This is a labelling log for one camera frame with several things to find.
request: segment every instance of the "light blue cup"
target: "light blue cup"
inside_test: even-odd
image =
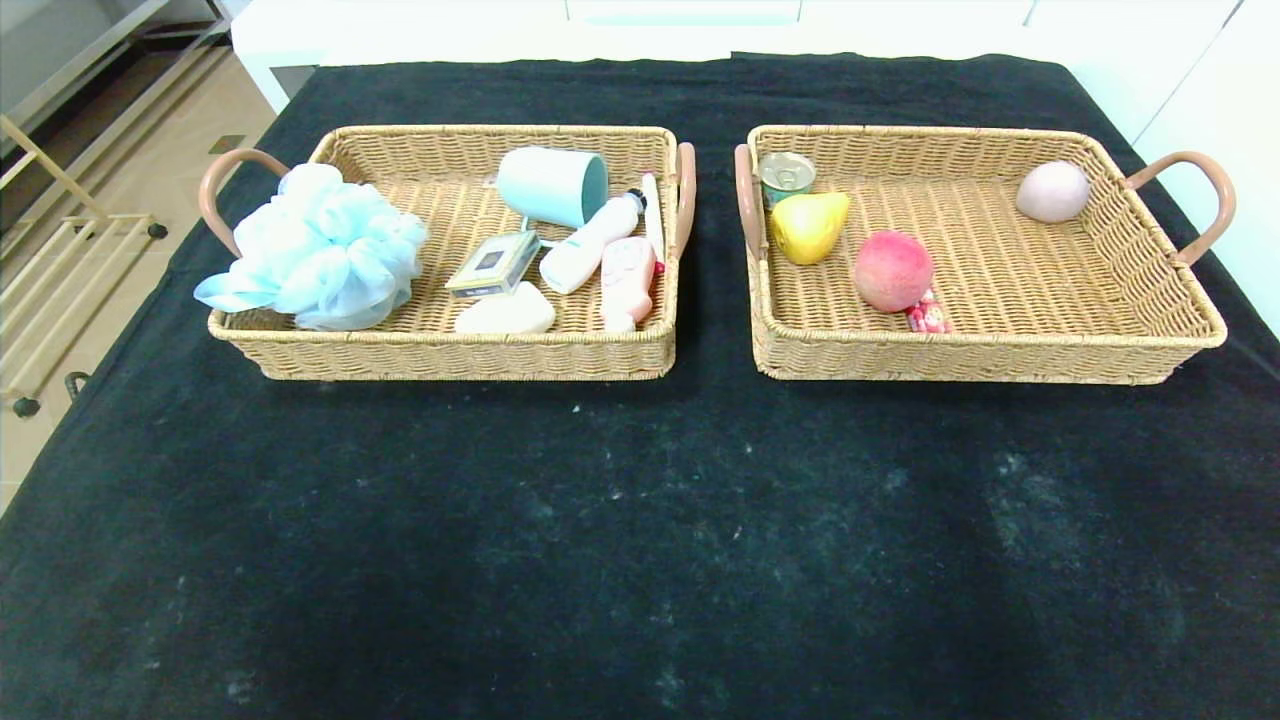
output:
[[[609,170],[595,152],[517,147],[498,165],[498,192],[526,218],[580,228],[609,199]]]

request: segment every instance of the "peach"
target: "peach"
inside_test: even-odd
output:
[[[899,313],[924,297],[933,282],[933,259],[920,241],[897,231],[872,233],[854,261],[854,286],[883,313]]]

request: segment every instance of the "black cloth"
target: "black cloth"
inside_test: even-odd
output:
[[[1155,387],[754,368],[732,179],[751,127],[1074,129],[1137,170],[1061,67],[321,69],[260,146],[298,163],[357,123],[694,142],[675,369],[268,380],[191,299],[228,263],[201,224],[0,520],[0,716],[1280,715],[1280,346],[1212,256],[1230,338]],[[273,184],[244,168],[221,206]]]

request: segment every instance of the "candy wrapper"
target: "candy wrapper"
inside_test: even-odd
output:
[[[924,291],[924,297],[919,302],[904,310],[906,322],[911,325],[911,332],[916,333],[948,333],[951,320],[942,311],[942,304],[933,295],[933,288]]]

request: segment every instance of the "pink bottle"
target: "pink bottle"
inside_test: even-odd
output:
[[[644,237],[625,237],[604,246],[600,258],[600,315],[604,332],[628,333],[653,309],[653,246]]]

